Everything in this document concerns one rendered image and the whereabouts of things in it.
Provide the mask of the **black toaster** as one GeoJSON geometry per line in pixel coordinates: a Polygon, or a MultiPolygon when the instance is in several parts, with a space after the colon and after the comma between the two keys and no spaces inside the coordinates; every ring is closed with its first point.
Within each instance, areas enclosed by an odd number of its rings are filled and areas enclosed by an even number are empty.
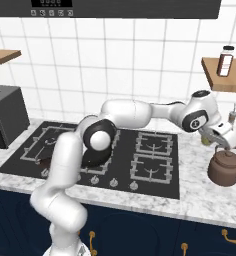
{"type": "Polygon", "coordinates": [[[21,88],[0,85],[0,149],[7,149],[29,125],[21,88]]]}

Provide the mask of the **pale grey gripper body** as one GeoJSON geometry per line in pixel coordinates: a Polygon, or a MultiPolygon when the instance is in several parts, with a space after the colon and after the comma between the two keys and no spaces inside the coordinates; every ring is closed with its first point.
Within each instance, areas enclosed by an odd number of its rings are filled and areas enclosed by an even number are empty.
{"type": "Polygon", "coordinates": [[[231,148],[229,142],[225,138],[223,138],[220,134],[216,134],[213,131],[206,131],[204,129],[200,129],[199,133],[201,136],[206,136],[210,141],[212,141],[212,144],[216,143],[217,145],[225,149],[231,148]]]}

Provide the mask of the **wooden wall shelf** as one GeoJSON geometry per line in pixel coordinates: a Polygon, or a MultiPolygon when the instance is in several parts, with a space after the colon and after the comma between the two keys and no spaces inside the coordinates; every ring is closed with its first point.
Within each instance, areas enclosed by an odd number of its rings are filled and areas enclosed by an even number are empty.
{"type": "Polygon", "coordinates": [[[1,50],[0,49],[0,65],[21,55],[20,50],[1,50]]]}
{"type": "Polygon", "coordinates": [[[206,58],[201,60],[202,67],[213,91],[236,93],[236,59],[233,60],[230,73],[227,77],[217,75],[218,58],[206,58]]]}

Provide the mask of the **black range hood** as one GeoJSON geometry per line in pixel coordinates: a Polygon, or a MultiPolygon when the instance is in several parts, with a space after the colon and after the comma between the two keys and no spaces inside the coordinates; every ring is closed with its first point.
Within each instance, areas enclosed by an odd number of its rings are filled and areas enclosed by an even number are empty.
{"type": "Polygon", "coordinates": [[[221,0],[0,0],[0,17],[217,19],[221,0]]]}

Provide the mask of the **dark pan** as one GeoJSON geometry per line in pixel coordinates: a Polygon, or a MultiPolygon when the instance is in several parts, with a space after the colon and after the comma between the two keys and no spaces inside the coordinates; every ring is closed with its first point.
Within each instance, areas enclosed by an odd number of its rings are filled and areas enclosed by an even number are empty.
{"type": "Polygon", "coordinates": [[[68,166],[69,164],[85,167],[98,167],[107,162],[112,150],[110,148],[104,151],[86,150],[84,153],[77,151],[62,152],[60,155],[53,154],[50,157],[40,158],[38,164],[45,168],[51,166],[68,166]]]}

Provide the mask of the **black gas hob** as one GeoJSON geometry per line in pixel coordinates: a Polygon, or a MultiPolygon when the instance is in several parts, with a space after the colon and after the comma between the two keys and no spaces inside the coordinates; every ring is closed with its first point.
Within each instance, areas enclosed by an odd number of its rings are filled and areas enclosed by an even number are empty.
{"type": "MultiPolygon", "coordinates": [[[[58,136],[76,129],[74,124],[43,122],[32,135],[0,167],[0,173],[45,179],[40,158],[52,156],[58,136]]],[[[150,196],[178,199],[179,164],[178,136],[153,131],[120,129],[112,145],[112,155],[102,166],[85,168],[80,172],[80,185],[113,189],[150,196]],[[91,178],[99,183],[93,185],[91,178]],[[117,187],[110,181],[116,178],[117,187]],[[138,189],[130,184],[136,181],[138,189]]]]}

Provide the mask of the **dark bottle with white label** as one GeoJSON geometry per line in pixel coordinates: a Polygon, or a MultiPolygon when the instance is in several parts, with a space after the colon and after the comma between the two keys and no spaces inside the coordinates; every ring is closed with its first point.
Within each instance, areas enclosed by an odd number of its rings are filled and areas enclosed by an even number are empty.
{"type": "Polygon", "coordinates": [[[223,47],[223,51],[220,54],[217,75],[220,77],[227,77],[230,72],[230,68],[233,61],[234,47],[231,45],[226,45],[223,47]]]}

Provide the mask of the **brown kettle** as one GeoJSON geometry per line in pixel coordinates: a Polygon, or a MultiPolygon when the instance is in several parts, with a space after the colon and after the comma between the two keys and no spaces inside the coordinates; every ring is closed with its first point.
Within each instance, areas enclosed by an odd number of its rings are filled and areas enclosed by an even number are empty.
{"type": "Polygon", "coordinates": [[[236,184],[236,154],[229,149],[219,148],[219,145],[215,147],[207,174],[216,185],[230,187],[236,184]]]}

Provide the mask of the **navy cupboard door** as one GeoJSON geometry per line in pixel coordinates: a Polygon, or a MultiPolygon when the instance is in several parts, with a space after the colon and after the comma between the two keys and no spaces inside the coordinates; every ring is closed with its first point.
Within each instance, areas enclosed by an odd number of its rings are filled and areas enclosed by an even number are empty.
{"type": "Polygon", "coordinates": [[[43,256],[50,247],[50,222],[29,199],[29,194],[0,190],[0,256],[43,256]]]}
{"type": "Polygon", "coordinates": [[[89,232],[95,232],[97,256],[173,255],[178,220],[90,204],[84,207],[88,219],[80,237],[90,247],[89,232]]]}

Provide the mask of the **navy drawer front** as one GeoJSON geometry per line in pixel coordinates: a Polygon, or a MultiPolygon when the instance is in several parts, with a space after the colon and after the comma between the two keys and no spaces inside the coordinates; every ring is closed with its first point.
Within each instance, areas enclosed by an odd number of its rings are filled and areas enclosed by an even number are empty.
{"type": "Polygon", "coordinates": [[[236,229],[182,221],[173,256],[182,256],[182,243],[188,244],[186,256],[236,256],[236,229]]]}

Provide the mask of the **small glass shaker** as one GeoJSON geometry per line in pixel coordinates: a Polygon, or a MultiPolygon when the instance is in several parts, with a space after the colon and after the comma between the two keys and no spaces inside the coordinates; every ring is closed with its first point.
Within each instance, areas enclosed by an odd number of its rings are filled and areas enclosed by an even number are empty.
{"type": "Polygon", "coordinates": [[[233,104],[233,110],[229,112],[228,121],[231,125],[234,125],[236,120],[236,103],[233,104]]]}

